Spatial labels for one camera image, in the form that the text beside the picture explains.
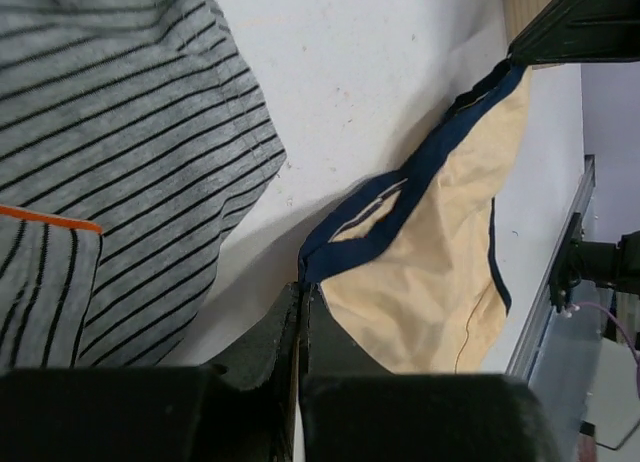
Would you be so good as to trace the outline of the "beige underwear with navy trim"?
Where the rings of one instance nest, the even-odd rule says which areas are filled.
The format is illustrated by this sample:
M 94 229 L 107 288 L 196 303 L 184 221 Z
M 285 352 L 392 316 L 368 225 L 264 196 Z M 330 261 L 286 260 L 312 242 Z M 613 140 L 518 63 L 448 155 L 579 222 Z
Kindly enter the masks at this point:
M 390 372 L 475 372 L 504 327 L 495 199 L 524 137 L 531 80 L 529 67 L 501 61 L 299 251 L 299 282 Z

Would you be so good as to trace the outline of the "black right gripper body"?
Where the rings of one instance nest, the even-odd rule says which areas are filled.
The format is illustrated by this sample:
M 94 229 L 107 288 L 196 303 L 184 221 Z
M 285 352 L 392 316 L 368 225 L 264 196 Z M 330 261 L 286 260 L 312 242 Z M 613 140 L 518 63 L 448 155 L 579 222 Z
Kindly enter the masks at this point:
M 509 45 L 520 65 L 639 60 L 639 0 L 551 0 Z

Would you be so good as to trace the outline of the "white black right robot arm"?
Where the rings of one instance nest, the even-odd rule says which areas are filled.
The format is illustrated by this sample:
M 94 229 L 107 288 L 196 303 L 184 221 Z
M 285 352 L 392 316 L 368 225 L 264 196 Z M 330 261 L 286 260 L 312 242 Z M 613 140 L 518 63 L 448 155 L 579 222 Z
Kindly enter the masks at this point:
M 639 0 L 550 0 L 509 45 L 521 65 L 631 63 L 639 60 Z M 570 219 L 548 279 L 558 312 L 573 304 L 583 281 L 623 293 L 639 293 L 639 233 L 616 243 L 585 241 L 580 216 Z

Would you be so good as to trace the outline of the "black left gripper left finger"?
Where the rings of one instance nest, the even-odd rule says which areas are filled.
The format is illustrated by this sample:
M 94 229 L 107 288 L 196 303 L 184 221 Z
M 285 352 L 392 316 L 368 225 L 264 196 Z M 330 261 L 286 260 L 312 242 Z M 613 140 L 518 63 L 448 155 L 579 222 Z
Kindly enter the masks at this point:
M 201 461 L 291 461 L 300 292 L 287 284 L 268 312 L 208 361 L 215 372 L 199 423 Z

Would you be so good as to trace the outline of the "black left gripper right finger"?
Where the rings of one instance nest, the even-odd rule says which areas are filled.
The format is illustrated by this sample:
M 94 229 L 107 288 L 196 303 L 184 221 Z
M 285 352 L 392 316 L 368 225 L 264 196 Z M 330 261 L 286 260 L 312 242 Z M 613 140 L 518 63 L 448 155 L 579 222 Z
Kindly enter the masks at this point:
M 387 426 L 376 390 L 390 373 L 330 314 L 315 285 L 302 302 L 299 402 L 308 461 L 358 461 Z

